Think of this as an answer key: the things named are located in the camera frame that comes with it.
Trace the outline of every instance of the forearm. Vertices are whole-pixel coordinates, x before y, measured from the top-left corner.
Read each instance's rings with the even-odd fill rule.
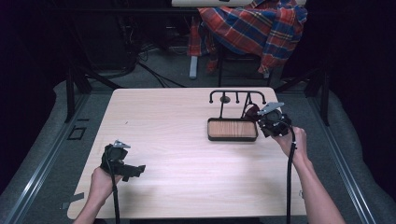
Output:
[[[74,224],[93,223],[103,204],[104,203],[95,202],[89,199],[73,223]]]
[[[310,160],[294,163],[299,174],[310,224],[345,223],[327,190],[323,187]]]

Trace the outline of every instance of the wooden table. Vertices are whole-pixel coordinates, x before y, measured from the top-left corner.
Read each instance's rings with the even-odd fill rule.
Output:
[[[260,130],[255,142],[209,141],[207,120],[220,112],[221,94],[209,103],[213,90],[223,89],[114,91],[76,189],[85,197],[71,203],[67,215],[77,217],[105,146],[119,139],[131,146],[125,164],[147,165],[140,177],[118,184],[121,218],[285,216],[287,157]],[[270,88],[232,90],[261,91],[266,102],[276,102]],[[240,118],[246,94],[239,104],[228,96],[223,117]],[[260,95],[252,99],[262,107]],[[306,214],[300,190],[293,169],[292,215]],[[110,196],[98,217],[114,216]]]

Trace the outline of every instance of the camera mount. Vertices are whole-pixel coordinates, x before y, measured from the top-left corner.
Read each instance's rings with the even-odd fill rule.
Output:
[[[282,105],[284,103],[269,102],[263,109],[253,105],[245,114],[245,119],[257,121],[265,137],[286,135],[291,126],[291,119],[278,110]]]
[[[125,147],[130,148],[130,146],[123,144],[119,140],[116,140],[114,145],[107,145],[100,167],[109,174],[122,175],[122,181],[127,182],[129,177],[139,177],[145,171],[146,165],[136,167],[124,164],[123,159],[128,154],[128,151],[124,149]]]

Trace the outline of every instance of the black metal frame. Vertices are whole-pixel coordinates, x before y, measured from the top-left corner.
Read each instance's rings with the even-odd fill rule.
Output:
[[[164,16],[164,15],[172,15],[172,16],[193,16],[199,15],[199,11],[195,7],[169,7],[169,8],[55,8],[55,7],[45,7],[44,11],[51,14],[62,14],[63,16],[67,15],[76,15],[76,14],[102,14],[102,15],[134,15],[134,16]],[[113,90],[122,88],[121,86],[109,81],[105,77],[101,77],[99,74],[93,72],[91,69],[84,67],[82,65],[76,65],[70,58],[69,63],[71,69],[69,70],[69,74],[67,75],[67,108],[68,114],[66,121],[69,121],[73,115],[75,110],[75,101],[74,101],[74,89],[73,84],[76,83],[78,89],[82,93],[90,93],[92,90],[91,85],[88,83],[88,80],[85,78],[85,74],[88,76],[97,79]],[[219,66],[222,66],[222,59],[219,60]],[[318,77],[314,77],[314,74],[319,72]],[[221,85],[221,70],[219,73],[219,85]],[[284,84],[283,86],[276,88],[276,92],[282,92],[291,86],[296,85],[302,80],[305,80],[309,77],[315,78],[317,81],[315,83],[308,84],[305,94],[306,96],[313,96],[317,93],[320,85],[322,86],[322,94],[321,94],[321,103],[320,103],[320,115],[325,122],[326,125],[329,125],[328,121],[328,103],[329,103],[329,72],[326,70],[314,70],[310,73],[302,77],[297,77],[293,81]]]

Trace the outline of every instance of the red plaid fabric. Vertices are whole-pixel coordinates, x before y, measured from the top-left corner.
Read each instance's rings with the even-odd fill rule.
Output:
[[[254,0],[244,8],[198,8],[191,23],[188,55],[217,52],[217,42],[238,54],[262,57],[259,72],[282,65],[303,34],[307,11],[295,0]]]

